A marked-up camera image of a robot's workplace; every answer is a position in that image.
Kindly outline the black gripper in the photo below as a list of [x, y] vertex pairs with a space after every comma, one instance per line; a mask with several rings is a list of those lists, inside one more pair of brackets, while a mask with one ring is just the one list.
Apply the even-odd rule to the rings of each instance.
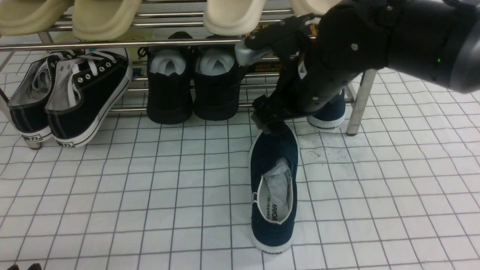
[[[257, 128], [279, 136], [286, 120], [315, 113], [361, 72], [386, 67], [389, 32], [379, 24], [386, 6], [386, 0], [343, 0], [329, 9], [302, 57], [306, 75], [292, 84], [286, 101], [279, 94], [253, 101]], [[313, 22], [313, 15], [291, 16], [245, 37], [235, 45], [238, 64], [251, 66], [271, 54], [288, 64], [310, 43], [307, 30]]]

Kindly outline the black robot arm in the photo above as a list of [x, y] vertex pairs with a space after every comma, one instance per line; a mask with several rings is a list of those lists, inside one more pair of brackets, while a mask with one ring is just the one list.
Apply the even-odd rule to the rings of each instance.
[[276, 55], [275, 91], [253, 102], [267, 134], [317, 113], [357, 75], [391, 68], [460, 93], [479, 90], [478, 0], [343, 0], [291, 16], [235, 45], [241, 66]]

